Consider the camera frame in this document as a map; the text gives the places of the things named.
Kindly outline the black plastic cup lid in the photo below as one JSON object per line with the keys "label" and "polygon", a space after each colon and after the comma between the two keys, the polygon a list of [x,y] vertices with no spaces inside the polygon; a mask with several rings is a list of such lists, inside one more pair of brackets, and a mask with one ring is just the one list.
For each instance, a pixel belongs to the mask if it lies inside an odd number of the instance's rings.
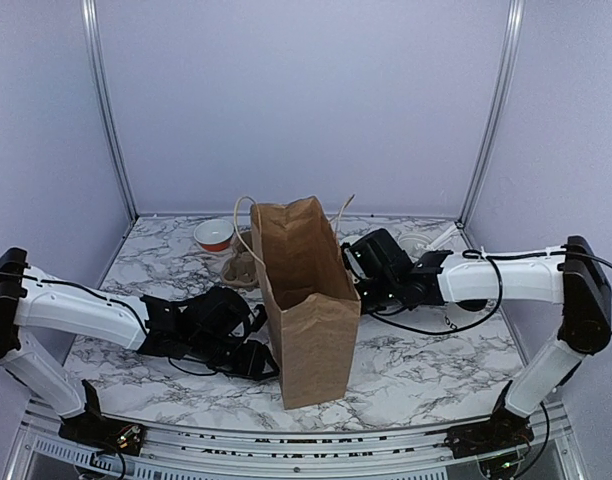
{"label": "black plastic cup lid", "polygon": [[466,300],[457,303],[457,306],[461,309],[469,312],[479,312],[486,308],[488,304],[487,300]]}

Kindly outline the brown paper bag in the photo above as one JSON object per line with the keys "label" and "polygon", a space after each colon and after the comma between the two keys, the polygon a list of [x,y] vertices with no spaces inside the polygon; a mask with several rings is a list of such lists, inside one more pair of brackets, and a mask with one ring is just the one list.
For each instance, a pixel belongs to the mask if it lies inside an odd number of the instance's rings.
{"label": "brown paper bag", "polygon": [[314,196],[286,205],[253,201],[249,216],[246,249],[268,315],[284,408],[343,398],[361,303],[335,225]]}

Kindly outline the white paper coffee cup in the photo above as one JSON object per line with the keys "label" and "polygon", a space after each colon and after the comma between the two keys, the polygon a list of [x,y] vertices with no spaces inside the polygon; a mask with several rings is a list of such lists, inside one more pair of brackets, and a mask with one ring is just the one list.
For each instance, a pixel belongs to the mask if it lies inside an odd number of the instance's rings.
{"label": "white paper coffee cup", "polygon": [[448,327],[449,331],[457,332],[459,330],[459,326],[455,324],[447,314],[445,314],[443,318],[444,318],[444,323]]}

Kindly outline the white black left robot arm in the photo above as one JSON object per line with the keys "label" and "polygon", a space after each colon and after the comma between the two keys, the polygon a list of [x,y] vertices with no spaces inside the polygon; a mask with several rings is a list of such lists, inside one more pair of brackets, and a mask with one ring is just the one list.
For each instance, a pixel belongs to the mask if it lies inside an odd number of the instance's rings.
{"label": "white black left robot arm", "polygon": [[250,337],[266,320],[263,306],[249,307],[230,288],[212,287],[181,301],[111,295],[32,267],[24,249],[11,247],[0,256],[0,366],[53,408],[61,437],[80,443],[127,450],[140,443],[145,428],[105,416],[92,384],[66,373],[34,328],[261,381],[279,373],[269,348]]}

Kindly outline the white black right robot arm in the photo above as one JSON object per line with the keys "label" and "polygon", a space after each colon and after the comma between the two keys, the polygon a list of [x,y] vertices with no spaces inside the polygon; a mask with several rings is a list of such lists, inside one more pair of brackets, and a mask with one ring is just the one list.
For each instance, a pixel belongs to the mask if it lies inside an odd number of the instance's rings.
{"label": "white black right robot arm", "polygon": [[447,431],[455,456],[509,448],[533,439],[530,416],[563,385],[583,359],[612,337],[612,288],[582,236],[535,252],[428,251],[412,260],[385,229],[341,246],[356,278],[361,311],[383,323],[420,306],[456,304],[479,312],[487,303],[538,301],[562,308],[562,323],[530,363],[500,393],[490,417]]}

